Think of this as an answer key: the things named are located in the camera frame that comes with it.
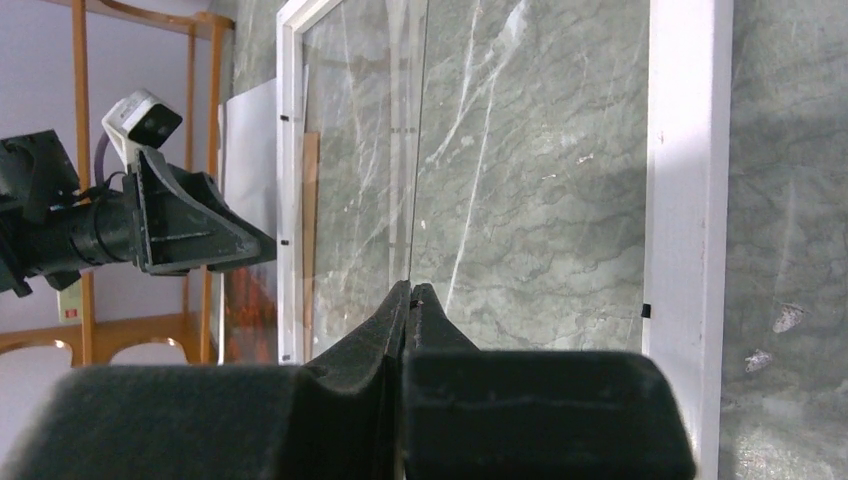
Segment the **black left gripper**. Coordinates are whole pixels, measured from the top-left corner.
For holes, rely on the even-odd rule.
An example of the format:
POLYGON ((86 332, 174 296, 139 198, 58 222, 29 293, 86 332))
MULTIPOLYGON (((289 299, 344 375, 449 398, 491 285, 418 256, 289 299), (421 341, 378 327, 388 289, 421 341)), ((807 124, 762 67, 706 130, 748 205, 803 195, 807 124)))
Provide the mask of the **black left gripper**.
POLYGON ((144 146, 120 176, 119 190, 108 182, 82 189, 55 131, 3 139, 2 291, 26 297, 36 277, 60 291, 108 264, 185 275, 277 258, 276 240, 230 209, 210 175, 144 146))

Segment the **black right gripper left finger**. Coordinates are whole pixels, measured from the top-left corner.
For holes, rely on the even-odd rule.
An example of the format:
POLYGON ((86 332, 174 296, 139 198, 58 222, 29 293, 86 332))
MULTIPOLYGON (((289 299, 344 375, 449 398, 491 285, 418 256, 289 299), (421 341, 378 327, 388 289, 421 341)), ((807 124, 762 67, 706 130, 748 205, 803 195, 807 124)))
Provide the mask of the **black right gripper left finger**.
POLYGON ((301 366, 99 366, 54 389, 5 479, 392 479, 410 285, 301 366))

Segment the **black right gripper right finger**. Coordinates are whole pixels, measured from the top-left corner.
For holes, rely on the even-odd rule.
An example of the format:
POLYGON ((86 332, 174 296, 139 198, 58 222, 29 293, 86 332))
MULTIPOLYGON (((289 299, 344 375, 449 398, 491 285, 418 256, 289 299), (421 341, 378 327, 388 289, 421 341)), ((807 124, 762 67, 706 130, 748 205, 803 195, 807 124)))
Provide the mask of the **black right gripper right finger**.
POLYGON ((417 285, 403 360, 410 479, 692 479, 671 387, 628 351, 482 350, 417 285))

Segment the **brown frame backing board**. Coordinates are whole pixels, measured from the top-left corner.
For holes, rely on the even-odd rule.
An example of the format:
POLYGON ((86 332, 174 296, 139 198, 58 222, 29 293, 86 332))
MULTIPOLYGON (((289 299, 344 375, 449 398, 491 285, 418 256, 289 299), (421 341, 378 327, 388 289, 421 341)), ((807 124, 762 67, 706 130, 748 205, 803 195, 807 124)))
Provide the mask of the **brown frame backing board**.
POLYGON ((303 267, 303 331, 304 359, 313 356, 314 276, 317 228, 318 170, 320 134, 307 132, 303 136, 302 187, 302 267, 303 267))

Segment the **clear acrylic sheet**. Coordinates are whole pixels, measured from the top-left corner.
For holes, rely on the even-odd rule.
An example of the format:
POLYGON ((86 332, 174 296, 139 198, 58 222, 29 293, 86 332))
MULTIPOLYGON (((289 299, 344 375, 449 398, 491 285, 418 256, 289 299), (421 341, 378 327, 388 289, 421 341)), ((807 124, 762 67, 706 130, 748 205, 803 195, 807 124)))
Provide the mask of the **clear acrylic sheet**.
POLYGON ((312 351, 352 331, 409 276, 424 1, 343 1, 302 39, 317 165, 312 351))

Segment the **white picture frame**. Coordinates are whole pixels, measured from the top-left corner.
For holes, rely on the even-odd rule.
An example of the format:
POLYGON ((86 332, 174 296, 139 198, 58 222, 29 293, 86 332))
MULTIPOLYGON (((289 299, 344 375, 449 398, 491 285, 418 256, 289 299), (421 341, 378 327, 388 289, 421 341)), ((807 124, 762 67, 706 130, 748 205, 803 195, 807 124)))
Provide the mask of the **white picture frame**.
MULTIPOLYGON (((335 8, 290 1, 276 17, 278 358, 311 356, 300 262, 306 89, 302 36, 335 8)), ((698 461, 718 475, 733 10, 730 1, 649 5, 642 352, 668 376, 698 461)))

